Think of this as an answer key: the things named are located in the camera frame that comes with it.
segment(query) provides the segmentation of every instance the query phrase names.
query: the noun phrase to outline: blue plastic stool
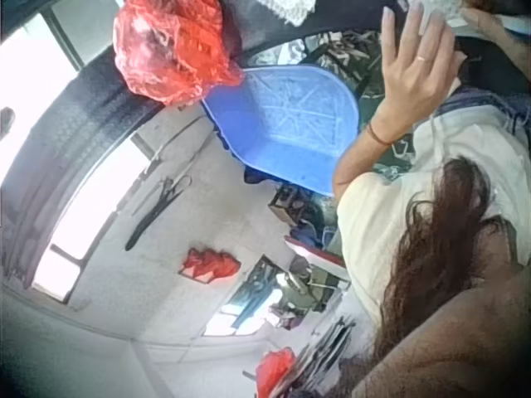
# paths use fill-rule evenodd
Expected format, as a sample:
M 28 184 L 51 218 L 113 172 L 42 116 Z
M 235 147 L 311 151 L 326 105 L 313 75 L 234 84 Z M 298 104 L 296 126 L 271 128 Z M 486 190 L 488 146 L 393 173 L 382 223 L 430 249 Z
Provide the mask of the blue plastic stool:
M 359 131 L 353 94 L 316 66 L 248 69 L 242 85 L 217 87 L 204 104 L 243 163 L 323 195 Z

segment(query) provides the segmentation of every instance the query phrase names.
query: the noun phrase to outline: red plastic bag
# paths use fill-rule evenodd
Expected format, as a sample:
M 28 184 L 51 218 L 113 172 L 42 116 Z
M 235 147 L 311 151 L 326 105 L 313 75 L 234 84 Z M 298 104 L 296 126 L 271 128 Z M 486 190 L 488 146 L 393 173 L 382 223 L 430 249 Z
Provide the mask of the red plastic bag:
M 203 252 L 190 249 L 187 258 L 183 262 L 183 269 L 192 271 L 192 279 L 212 273 L 208 283 L 214 279 L 233 276 L 240 270 L 240 267 L 241 263 L 232 255 L 224 252 L 216 253 L 210 249 Z
M 114 20 L 114 50 L 129 89 L 170 105 L 239 85 L 222 19 L 217 0 L 128 0 Z
M 289 349 L 270 352 L 256 368 L 258 398 L 270 398 L 271 392 L 295 364 L 295 354 Z

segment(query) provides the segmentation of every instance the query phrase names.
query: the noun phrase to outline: blue jeans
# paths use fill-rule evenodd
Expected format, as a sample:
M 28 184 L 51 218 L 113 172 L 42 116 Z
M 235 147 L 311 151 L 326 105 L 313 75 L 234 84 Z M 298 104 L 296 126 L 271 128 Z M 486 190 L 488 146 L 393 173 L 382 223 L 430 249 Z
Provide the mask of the blue jeans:
M 531 156 L 531 95 L 502 97 L 490 91 L 461 86 L 439 107 L 435 116 L 481 105 L 493 105 L 507 115 L 510 120 L 509 133 L 528 149 Z

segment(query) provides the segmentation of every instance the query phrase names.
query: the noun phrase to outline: hand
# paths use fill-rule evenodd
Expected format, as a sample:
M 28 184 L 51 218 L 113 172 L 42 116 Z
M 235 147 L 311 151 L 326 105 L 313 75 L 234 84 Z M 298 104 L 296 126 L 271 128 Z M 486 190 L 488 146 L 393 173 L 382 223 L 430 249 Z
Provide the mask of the hand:
M 488 39 L 496 43 L 502 36 L 508 35 L 500 19 L 488 12 L 476 8 L 463 8 L 461 15 L 476 31 L 482 32 Z
M 382 69 L 385 100 L 373 119 L 382 140 L 400 139 L 411 126 L 429 117 L 445 100 L 466 55 L 455 51 L 455 36 L 440 13 L 432 13 L 419 36 L 424 7 L 419 2 L 407 15 L 397 52 L 395 16 L 385 8 L 382 20 Z

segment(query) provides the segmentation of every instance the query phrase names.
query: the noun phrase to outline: red bracelet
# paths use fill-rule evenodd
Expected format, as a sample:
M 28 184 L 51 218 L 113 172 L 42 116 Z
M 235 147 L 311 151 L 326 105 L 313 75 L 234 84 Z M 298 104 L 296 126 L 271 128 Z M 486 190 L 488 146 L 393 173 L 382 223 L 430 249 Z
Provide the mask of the red bracelet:
M 370 136 L 373 137 L 374 141 L 376 141 L 377 143 L 383 146 L 386 146 L 386 147 L 390 147 L 391 145 L 393 145 L 393 143 L 387 143 L 383 141 L 376 135 L 376 133 L 374 133 L 373 124 L 371 122 L 368 122 L 367 124 L 367 131 L 370 134 Z

